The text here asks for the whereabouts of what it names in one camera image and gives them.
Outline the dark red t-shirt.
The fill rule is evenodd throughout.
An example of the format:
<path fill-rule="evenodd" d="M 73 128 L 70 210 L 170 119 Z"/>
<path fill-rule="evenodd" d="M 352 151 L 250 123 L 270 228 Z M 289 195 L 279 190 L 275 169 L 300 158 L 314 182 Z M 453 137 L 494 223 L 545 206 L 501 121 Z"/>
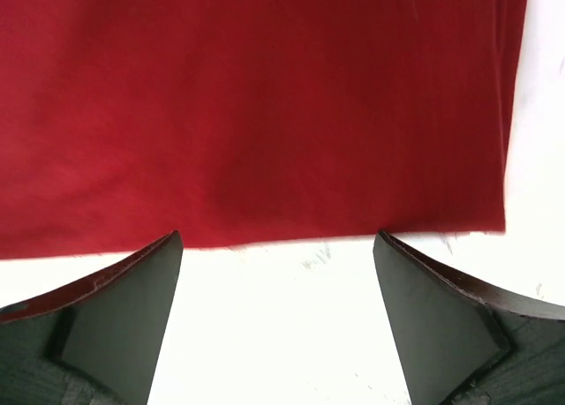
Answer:
<path fill-rule="evenodd" d="M 1 256 L 502 231 L 527 0 L 1 0 Z"/>

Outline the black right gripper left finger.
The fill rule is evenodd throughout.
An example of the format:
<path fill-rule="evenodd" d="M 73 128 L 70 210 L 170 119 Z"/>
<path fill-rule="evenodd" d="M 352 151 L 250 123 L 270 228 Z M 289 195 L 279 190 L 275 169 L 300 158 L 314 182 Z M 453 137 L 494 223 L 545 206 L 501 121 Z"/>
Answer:
<path fill-rule="evenodd" d="M 183 255 L 173 231 L 1 310 L 3 404 L 145 404 Z"/>

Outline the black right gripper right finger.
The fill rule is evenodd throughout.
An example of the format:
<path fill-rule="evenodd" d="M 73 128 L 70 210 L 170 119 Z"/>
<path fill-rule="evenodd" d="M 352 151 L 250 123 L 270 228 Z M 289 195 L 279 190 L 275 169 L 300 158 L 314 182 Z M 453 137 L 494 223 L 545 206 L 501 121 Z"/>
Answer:
<path fill-rule="evenodd" d="M 563 306 L 496 287 L 385 231 L 373 258 L 412 403 L 564 403 Z"/>

